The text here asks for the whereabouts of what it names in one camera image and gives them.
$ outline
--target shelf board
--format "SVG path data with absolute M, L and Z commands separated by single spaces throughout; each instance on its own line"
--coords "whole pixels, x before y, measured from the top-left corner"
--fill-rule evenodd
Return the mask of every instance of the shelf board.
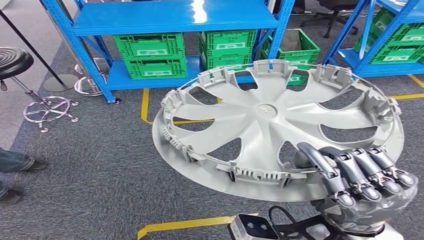
M 87 3 L 77 36 L 276 28 L 263 0 L 164 0 Z
M 403 6 L 396 4 L 392 0 L 377 0 L 377 2 L 384 8 L 388 9 L 394 14 L 398 14 Z M 422 23 L 424 22 L 424 1 L 420 0 L 415 8 L 402 20 L 404 23 Z
M 359 54 L 352 48 L 339 49 L 337 53 L 349 66 L 352 67 L 352 71 L 362 78 L 424 74 L 424 64 L 420 62 L 401 64 L 367 64 L 361 71 L 355 71 L 355 66 L 359 61 Z
M 196 78 L 201 72 L 199 56 L 187 56 L 187 77 L 186 78 L 163 78 L 163 79 L 143 79 L 132 80 L 128 74 L 127 67 L 123 60 L 114 60 L 107 80 L 109 90 L 133 90 L 133 89 L 153 89 L 153 88 L 175 88 L 181 87 L 188 81 Z M 251 76 L 238 76 L 238 83 L 253 83 Z

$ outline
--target blue metal shelf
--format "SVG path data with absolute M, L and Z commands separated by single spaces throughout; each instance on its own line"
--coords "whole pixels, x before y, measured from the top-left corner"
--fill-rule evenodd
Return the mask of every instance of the blue metal shelf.
M 157 0 L 138 2 L 85 3 L 74 0 L 79 9 L 75 20 L 62 0 L 40 0 L 82 66 L 103 92 L 108 103 L 115 103 L 113 90 L 179 87 L 200 73 L 199 57 L 187 58 L 188 77 L 132 80 L 122 60 L 112 60 L 102 35 L 200 32 L 242 29 L 268 29 L 273 41 L 268 57 L 276 57 L 295 0 L 284 0 L 273 16 L 265 0 Z M 86 36 L 94 36 L 95 43 Z M 109 63 L 105 83 L 83 42 L 88 43 Z M 240 83 L 252 82 L 239 77 Z
M 377 0 L 377 2 L 384 8 L 388 9 L 394 14 L 399 14 L 403 6 L 396 4 L 391 0 Z M 402 19 L 403 23 L 424 23 L 424 0 L 420 0 L 418 4 L 409 12 L 409 14 Z
M 378 36 L 374 44 L 365 52 L 365 46 L 373 20 L 373 12 L 376 3 L 380 3 L 385 8 L 395 13 L 393 20 L 387 25 L 386 29 Z M 368 7 L 368 15 L 365 18 L 363 35 L 361 38 L 361 47 L 359 53 L 353 49 L 340 49 L 343 41 L 349 35 L 354 22 L 360 17 L 365 7 Z M 346 24 L 338 34 L 336 40 L 325 56 L 323 63 L 337 64 L 334 56 L 339 55 L 351 66 L 352 72 L 360 77 L 381 77 L 406 74 L 424 73 L 424 64 L 401 63 L 401 64 L 369 64 L 371 59 L 384 46 L 392 34 L 404 23 L 424 22 L 424 0 L 408 0 L 404 6 L 398 5 L 390 0 L 359 0 L 356 8 L 353 10 Z
M 337 53 L 353 69 L 358 65 L 359 54 L 352 48 L 339 49 Z M 367 64 L 360 72 L 355 72 L 354 70 L 353 73 L 363 78 L 424 74 L 424 64 L 419 62 L 404 64 Z
M 77 36 L 276 28 L 263 0 L 166 0 L 88 3 Z
M 132 90 L 144 88 L 171 88 L 180 87 L 188 81 L 196 78 L 201 72 L 199 67 L 199 56 L 187 57 L 187 77 L 186 78 L 165 78 L 165 79 L 143 79 L 132 80 L 128 74 L 127 67 L 121 59 L 113 61 L 109 72 L 106 87 L 108 90 Z M 253 83 L 251 76 L 237 76 L 238 83 Z

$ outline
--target hubcap center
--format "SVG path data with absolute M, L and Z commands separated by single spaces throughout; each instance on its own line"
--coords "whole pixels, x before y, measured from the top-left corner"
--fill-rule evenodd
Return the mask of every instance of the hubcap center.
M 256 110 L 264 118 L 273 118 L 277 116 L 277 109 L 269 104 L 260 104 L 256 106 Z

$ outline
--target jeans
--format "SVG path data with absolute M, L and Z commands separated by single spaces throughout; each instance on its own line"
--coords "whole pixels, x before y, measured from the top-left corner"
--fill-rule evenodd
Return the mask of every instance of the jeans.
M 34 163 L 34 158 L 0 147 L 0 172 L 13 173 L 27 170 Z M 6 194 L 8 188 L 0 181 L 0 198 Z

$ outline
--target black stool seat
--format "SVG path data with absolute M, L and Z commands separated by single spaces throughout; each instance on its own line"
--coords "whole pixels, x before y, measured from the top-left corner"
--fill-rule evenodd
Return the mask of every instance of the black stool seat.
M 0 47 L 0 80 L 8 79 L 28 70 L 34 63 L 31 54 L 16 47 Z

